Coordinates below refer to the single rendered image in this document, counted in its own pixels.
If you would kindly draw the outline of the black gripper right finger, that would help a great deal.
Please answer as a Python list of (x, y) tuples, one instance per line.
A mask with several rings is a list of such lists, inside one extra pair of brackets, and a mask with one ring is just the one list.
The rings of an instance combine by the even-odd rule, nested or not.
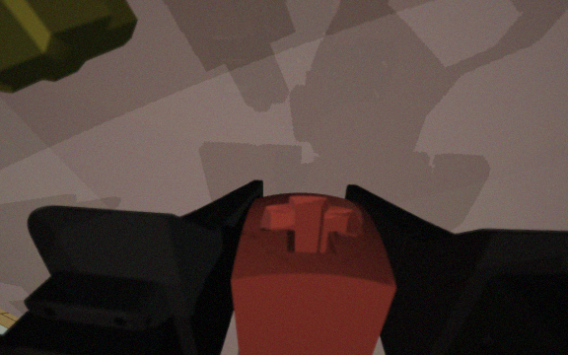
[(396, 290), (380, 338), (386, 355), (445, 355), (497, 274), (568, 274), (568, 231), (453, 233), (348, 184), (345, 199), (371, 216)]

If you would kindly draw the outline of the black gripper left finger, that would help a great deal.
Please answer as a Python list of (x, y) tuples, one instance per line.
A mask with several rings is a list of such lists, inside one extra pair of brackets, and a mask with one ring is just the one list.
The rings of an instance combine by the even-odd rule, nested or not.
[(231, 277), (263, 181), (182, 216), (42, 206), (27, 226), (50, 276), (74, 271), (162, 284), (183, 355), (220, 355), (234, 313)]

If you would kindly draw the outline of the yellow rectangular bar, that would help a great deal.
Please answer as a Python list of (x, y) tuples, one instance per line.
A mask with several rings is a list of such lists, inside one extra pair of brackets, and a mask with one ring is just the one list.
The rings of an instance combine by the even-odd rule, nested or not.
[(0, 92), (77, 73), (130, 41), (137, 21), (126, 0), (0, 0)]

